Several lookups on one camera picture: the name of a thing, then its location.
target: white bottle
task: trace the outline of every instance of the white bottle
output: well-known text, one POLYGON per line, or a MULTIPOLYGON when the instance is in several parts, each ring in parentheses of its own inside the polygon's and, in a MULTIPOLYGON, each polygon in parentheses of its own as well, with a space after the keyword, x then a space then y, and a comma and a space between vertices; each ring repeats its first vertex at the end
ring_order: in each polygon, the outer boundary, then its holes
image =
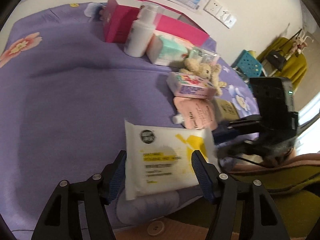
POLYGON ((142 57, 144 55, 156 29, 157 11, 158 6, 154 4, 147 4, 140 10, 138 19, 133 21, 125 42, 125 54, 131 57, 142 57))

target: soap bar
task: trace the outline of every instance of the soap bar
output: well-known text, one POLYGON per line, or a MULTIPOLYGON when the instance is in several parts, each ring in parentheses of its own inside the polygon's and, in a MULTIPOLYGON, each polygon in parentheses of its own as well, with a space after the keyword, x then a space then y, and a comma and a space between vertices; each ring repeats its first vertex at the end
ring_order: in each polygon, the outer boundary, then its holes
POLYGON ((223 100, 221 98, 214 98, 211 100, 214 110, 215 110, 215 117, 217 123, 221 121, 234 121, 238 120, 239 114, 233 103, 223 100))
POLYGON ((217 93, 207 79, 178 72, 169 73, 167 84, 176 97, 211 99, 217 93))
POLYGON ((220 170, 210 129, 141 126, 126 121, 125 136, 127 200, 198 185, 191 165, 195 150, 220 170))

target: yellow sticker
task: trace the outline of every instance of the yellow sticker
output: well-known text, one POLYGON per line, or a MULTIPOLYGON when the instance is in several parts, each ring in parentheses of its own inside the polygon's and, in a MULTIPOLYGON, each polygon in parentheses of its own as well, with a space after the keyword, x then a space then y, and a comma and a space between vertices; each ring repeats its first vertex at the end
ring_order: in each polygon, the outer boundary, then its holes
POLYGON ((190 135, 187 139, 187 143, 190 144, 194 150, 200 150, 205 159, 208 158, 202 137, 190 135))
POLYGON ((168 162, 180 159, 175 155, 164 155, 164 153, 145 153, 143 155, 144 162, 168 162))

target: power outlet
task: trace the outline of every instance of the power outlet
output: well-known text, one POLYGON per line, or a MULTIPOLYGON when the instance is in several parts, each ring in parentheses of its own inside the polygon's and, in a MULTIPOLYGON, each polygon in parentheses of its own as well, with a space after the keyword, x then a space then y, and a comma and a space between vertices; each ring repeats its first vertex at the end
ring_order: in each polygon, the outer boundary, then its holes
POLYGON ((225 26, 231 29, 237 22, 237 18, 233 15, 229 15, 228 18, 223 22, 225 26))
POLYGON ((218 14, 216 15, 216 18, 222 23, 224 23, 228 19, 229 15, 230 15, 229 10, 225 7, 222 7, 218 12, 218 14))
POLYGON ((212 16, 216 16, 219 13, 221 8, 222 6, 218 3, 218 1, 209 0, 207 5, 204 7, 204 10, 209 14, 211 14, 212 16))

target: blue basket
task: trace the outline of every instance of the blue basket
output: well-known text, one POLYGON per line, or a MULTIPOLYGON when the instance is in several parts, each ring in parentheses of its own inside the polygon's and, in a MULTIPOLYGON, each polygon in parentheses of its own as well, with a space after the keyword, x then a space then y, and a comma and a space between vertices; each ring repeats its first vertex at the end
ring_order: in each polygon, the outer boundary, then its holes
POLYGON ((262 72, 262 64, 252 57, 245 49, 232 65, 233 69, 240 69, 248 78, 259 77, 262 72))

